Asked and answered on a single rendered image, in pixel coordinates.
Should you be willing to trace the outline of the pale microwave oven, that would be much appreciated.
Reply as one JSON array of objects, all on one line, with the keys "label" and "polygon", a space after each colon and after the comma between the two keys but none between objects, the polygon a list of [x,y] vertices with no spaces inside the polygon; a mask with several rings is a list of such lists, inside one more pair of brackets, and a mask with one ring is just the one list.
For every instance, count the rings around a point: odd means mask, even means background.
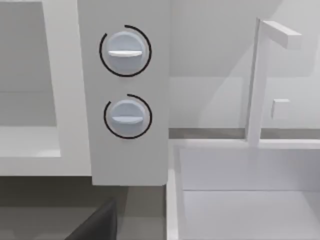
[{"label": "pale microwave oven", "polygon": [[[170,0],[41,0],[51,68],[59,150],[33,156],[5,151],[0,176],[90,176],[98,186],[163,186],[168,181]],[[103,45],[117,32],[145,43],[142,68],[119,74]],[[135,100],[146,117],[137,135],[116,133],[112,105]]]}]

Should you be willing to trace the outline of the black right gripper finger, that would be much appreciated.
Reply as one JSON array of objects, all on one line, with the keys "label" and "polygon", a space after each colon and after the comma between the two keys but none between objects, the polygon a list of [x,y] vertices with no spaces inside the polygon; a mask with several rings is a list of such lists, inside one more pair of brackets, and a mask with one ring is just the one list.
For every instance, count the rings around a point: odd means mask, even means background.
[{"label": "black right gripper finger", "polygon": [[108,199],[65,240],[117,240],[118,218],[115,199]]}]

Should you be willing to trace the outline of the white sink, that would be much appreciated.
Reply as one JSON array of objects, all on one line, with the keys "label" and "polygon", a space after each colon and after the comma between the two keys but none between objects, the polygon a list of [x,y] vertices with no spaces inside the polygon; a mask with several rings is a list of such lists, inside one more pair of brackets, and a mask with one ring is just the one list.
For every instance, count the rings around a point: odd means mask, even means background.
[{"label": "white sink", "polygon": [[167,240],[320,240],[320,140],[171,139]]}]

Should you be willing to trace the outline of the tall white tap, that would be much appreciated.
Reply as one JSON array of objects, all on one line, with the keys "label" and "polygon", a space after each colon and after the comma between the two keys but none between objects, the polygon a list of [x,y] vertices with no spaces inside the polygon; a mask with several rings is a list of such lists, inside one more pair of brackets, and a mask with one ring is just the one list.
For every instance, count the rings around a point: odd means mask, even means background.
[{"label": "tall white tap", "polygon": [[258,147],[261,140],[270,43],[275,42],[287,50],[299,50],[302,41],[301,33],[277,21],[256,19],[245,126],[245,139],[250,148]]}]

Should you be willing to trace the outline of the pale blue microwave knob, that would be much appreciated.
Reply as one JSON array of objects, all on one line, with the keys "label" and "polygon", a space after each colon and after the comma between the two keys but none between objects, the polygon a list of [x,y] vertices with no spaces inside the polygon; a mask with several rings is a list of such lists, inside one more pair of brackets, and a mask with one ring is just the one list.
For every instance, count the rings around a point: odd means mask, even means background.
[{"label": "pale blue microwave knob", "polygon": [[103,57],[109,68],[121,75],[138,72],[145,62],[146,45],[135,32],[120,31],[107,37]]},{"label": "pale blue microwave knob", "polygon": [[145,108],[135,100],[123,99],[111,106],[107,118],[112,129],[122,136],[135,136],[144,128]]}]

